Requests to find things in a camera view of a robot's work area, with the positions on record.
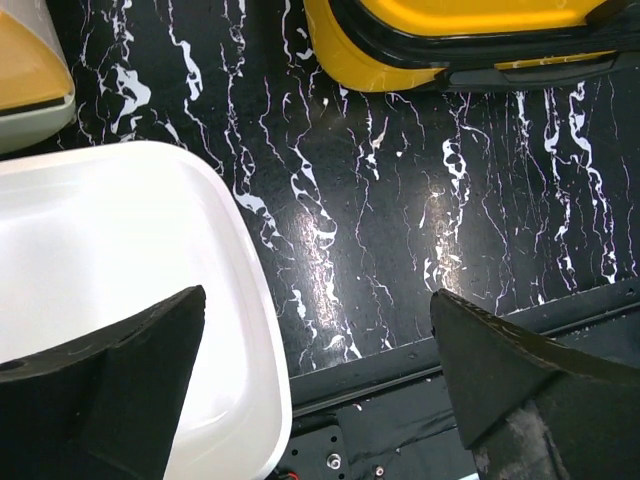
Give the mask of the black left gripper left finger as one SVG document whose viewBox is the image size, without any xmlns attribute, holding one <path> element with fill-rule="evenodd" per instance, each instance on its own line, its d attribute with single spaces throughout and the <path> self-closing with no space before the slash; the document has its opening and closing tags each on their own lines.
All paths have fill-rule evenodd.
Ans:
<svg viewBox="0 0 640 480">
<path fill-rule="evenodd" d="M 1 365 L 4 479 L 161 479 L 205 325 L 202 286 Z"/>
</svg>

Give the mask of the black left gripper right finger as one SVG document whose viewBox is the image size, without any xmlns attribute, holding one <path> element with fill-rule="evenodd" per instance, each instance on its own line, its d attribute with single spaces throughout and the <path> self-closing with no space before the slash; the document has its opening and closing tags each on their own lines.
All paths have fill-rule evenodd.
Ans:
<svg viewBox="0 0 640 480">
<path fill-rule="evenodd" d="M 566 347 L 441 289 L 433 335 L 482 479 L 636 479 L 639 371 Z"/>
</svg>

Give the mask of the yellow Pikachu suitcase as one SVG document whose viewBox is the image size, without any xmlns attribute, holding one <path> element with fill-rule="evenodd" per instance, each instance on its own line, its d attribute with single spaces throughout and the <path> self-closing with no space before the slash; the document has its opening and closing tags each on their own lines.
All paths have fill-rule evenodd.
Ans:
<svg viewBox="0 0 640 480">
<path fill-rule="evenodd" d="M 322 69 L 359 92 L 492 93 L 639 65 L 636 1 L 307 1 Z"/>
</svg>

